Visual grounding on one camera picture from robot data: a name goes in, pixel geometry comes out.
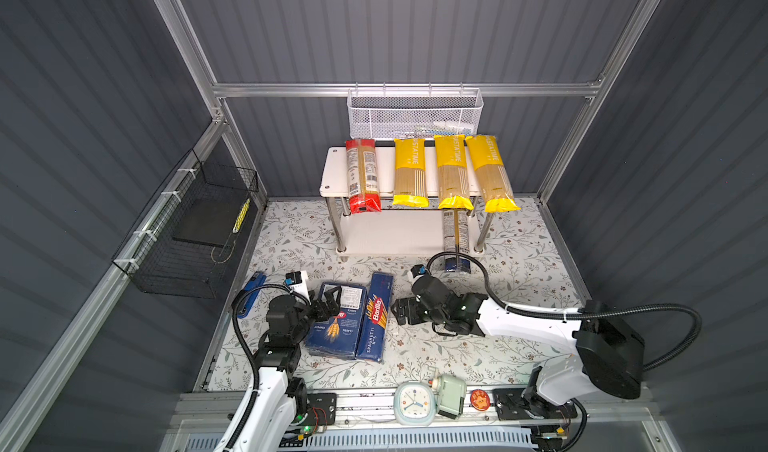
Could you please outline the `red-ended spaghetti bag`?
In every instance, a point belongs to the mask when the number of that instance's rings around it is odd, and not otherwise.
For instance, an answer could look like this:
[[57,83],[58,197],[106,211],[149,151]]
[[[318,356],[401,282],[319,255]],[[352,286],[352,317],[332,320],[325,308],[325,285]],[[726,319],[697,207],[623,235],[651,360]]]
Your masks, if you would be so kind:
[[346,141],[348,199],[351,214],[380,212],[377,154],[373,139]]

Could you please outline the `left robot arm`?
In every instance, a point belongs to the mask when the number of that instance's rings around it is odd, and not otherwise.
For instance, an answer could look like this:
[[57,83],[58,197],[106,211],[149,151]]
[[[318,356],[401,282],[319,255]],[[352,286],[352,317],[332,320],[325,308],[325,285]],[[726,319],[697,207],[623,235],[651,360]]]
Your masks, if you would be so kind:
[[274,451],[289,426],[307,413],[305,381],[295,375],[301,358],[301,343],[313,325],[340,312],[342,289],[333,287],[321,294],[304,296],[283,284],[255,288],[283,293],[269,302],[268,328],[258,346],[249,346],[237,317],[249,296],[243,290],[232,302],[231,323],[251,367],[251,382],[230,424],[218,442],[218,451]]

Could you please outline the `yellow Pastatime spaghetti bag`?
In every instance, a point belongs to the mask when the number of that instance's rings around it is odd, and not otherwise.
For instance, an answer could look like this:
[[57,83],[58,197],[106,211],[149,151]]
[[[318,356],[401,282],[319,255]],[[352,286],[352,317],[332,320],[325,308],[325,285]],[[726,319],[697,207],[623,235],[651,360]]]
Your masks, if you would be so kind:
[[394,205],[414,208],[429,205],[424,142],[423,138],[395,140]]

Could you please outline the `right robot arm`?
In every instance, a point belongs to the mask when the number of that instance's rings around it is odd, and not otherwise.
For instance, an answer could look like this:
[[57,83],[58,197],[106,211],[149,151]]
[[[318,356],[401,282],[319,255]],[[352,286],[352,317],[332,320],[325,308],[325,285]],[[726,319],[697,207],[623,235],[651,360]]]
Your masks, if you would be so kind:
[[437,334],[514,337],[552,346],[559,356],[536,367],[525,400],[560,406],[601,391],[621,399],[641,395],[645,343],[619,316],[582,319],[577,308],[547,310],[504,306],[481,293],[458,295],[438,278],[421,272],[412,295],[396,300],[400,325],[430,323]]

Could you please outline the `blue-ended clear spaghetti bag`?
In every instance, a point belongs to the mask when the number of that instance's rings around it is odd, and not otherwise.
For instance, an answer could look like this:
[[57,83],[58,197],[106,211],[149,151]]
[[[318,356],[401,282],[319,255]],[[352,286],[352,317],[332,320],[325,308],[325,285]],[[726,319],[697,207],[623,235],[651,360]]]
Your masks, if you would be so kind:
[[446,272],[471,272],[471,262],[456,253],[468,254],[469,227],[468,215],[464,209],[442,210],[443,223],[443,249],[445,252],[453,252],[453,255],[444,257],[444,269]]

